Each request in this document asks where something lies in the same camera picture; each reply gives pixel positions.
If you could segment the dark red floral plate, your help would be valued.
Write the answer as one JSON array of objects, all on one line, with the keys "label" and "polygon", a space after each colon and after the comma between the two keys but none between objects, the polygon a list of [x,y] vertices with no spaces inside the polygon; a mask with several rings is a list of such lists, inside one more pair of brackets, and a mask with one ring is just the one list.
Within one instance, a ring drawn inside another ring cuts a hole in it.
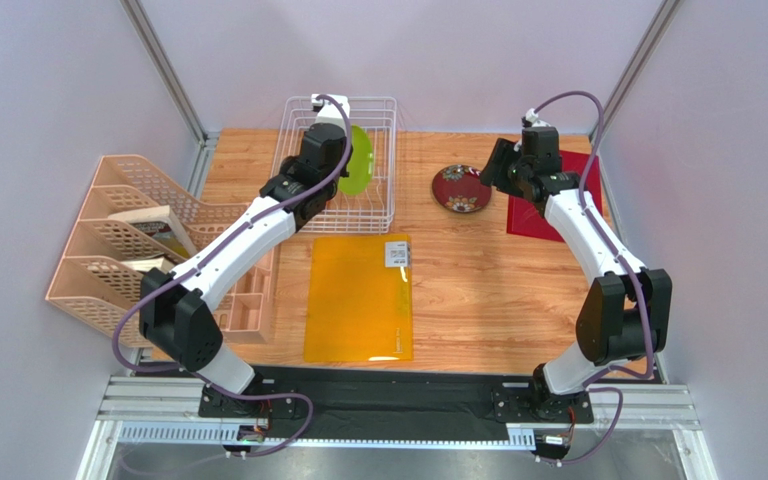
[{"label": "dark red floral plate", "polygon": [[490,204],[491,189],[480,182],[480,171],[464,164],[441,169],[432,179],[434,200],[448,211],[469,214]]}]

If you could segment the green plate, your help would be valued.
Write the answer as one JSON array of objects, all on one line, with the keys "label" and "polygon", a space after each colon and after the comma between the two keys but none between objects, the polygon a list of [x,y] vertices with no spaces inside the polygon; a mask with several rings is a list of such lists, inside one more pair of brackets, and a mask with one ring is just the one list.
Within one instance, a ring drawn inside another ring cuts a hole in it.
[{"label": "green plate", "polygon": [[338,190],[348,196],[363,193],[372,180],[374,173],[374,148],[366,131],[352,126],[352,154],[346,166],[347,177],[341,177]]}]

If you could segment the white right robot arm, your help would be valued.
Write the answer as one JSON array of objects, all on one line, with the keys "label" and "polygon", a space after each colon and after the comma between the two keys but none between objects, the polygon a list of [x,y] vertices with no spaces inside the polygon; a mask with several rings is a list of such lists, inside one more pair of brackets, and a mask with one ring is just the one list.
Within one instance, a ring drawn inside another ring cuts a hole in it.
[{"label": "white right robot arm", "polygon": [[479,175],[483,185],[531,203],[589,284],[574,343],[533,372],[526,408],[545,422],[569,419],[589,384],[665,348],[673,290],[665,270],[647,267],[611,231],[583,177],[563,170],[559,144],[555,128],[528,126],[518,142],[497,139]]}]

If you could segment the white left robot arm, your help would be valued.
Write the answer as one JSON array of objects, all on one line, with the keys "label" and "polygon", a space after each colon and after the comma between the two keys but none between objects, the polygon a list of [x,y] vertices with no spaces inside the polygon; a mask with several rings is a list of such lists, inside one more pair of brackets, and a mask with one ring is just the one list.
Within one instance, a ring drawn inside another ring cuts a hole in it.
[{"label": "white left robot arm", "polygon": [[349,127],[313,124],[299,152],[283,161],[236,222],[170,272],[143,276],[141,335],[215,389],[243,393],[255,370],[227,345],[213,311],[265,254],[325,209],[351,153]]}]

